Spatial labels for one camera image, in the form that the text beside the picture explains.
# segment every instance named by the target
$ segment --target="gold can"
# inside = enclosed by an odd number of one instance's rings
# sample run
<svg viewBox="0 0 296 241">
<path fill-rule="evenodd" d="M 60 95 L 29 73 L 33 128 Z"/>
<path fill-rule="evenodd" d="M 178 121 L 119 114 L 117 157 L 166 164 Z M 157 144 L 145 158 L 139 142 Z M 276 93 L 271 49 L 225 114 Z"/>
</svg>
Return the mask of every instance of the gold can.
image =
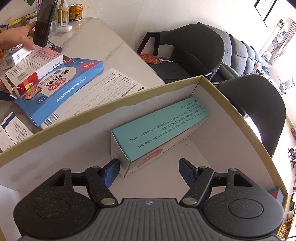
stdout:
<svg viewBox="0 0 296 241">
<path fill-rule="evenodd" d="M 69 12 L 69 20 L 71 22 L 80 21 L 82 19 L 82 10 L 83 10 L 82 4 L 71 5 L 70 12 Z"/>
</svg>

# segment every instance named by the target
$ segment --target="floor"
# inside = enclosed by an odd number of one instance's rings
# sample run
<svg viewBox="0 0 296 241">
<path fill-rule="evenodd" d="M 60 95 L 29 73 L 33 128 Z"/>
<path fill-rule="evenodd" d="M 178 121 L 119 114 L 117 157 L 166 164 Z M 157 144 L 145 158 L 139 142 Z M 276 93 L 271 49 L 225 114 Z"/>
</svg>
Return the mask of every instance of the floor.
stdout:
<svg viewBox="0 0 296 241">
<path fill-rule="evenodd" d="M 290 125 L 286 120 L 272 160 L 284 182 L 289 195 L 291 195 L 293 192 L 296 170 L 291 168 L 290 159 L 287 154 L 288 148 L 294 146 L 296 146 L 296 140 L 293 137 L 290 131 Z"/>
</svg>

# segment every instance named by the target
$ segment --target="cartoon character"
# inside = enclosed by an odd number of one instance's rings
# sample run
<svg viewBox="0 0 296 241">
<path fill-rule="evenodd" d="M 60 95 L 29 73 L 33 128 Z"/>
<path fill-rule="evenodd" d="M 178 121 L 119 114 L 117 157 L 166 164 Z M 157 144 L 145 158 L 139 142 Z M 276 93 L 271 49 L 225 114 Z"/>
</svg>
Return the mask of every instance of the cartoon character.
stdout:
<svg viewBox="0 0 296 241">
<path fill-rule="evenodd" d="M 25 100 L 30 100 L 32 98 L 34 98 L 40 91 L 42 91 L 41 87 L 31 87 L 30 89 L 28 89 L 25 94 L 24 94 L 24 99 Z"/>
</svg>

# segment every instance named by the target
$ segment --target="red tag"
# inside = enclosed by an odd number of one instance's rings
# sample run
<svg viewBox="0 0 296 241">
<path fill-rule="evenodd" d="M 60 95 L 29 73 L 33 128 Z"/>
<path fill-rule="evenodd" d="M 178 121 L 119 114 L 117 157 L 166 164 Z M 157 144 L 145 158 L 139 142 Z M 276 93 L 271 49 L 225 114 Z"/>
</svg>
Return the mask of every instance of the red tag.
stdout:
<svg viewBox="0 0 296 241">
<path fill-rule="evenodd" d="M 162 63 L 162 61 L 160 60 L 159 57 L 152 55 L 152 54 L 141 53 L 140 56 L 148 64 L 161 64 Z"/>
</svg>

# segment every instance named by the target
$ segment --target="open cardboard box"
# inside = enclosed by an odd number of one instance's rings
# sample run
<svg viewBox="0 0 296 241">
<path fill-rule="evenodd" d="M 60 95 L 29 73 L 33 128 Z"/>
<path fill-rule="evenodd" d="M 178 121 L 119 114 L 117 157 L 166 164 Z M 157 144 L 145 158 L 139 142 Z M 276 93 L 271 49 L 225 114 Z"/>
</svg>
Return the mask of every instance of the open cardboard box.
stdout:
<svg viewBox="0 0 296 241">
<path fill-rule="evenodd" d="M 144 168 L 116 178 L 111 192 L 123 197 L 180 200 L 188 186 L 178 162 L 216 172 L 235 167 L 267 191 L 287 190 L 266 149 L 230 102 L 204 77 L 139 92 L 57 123 L 0 154 L 0 227 L 7 241 L 20 237 L 13 221 L 17 202 L 61 168 L 81 172 L 111 160 L 111 130 L 168 105 L 195 96 L 209 112 L 190 138 Z M 75 188 L 87 195 L 84 188 Z M 212 195 L 223 191 L 215 188 Z"/>
</svg>

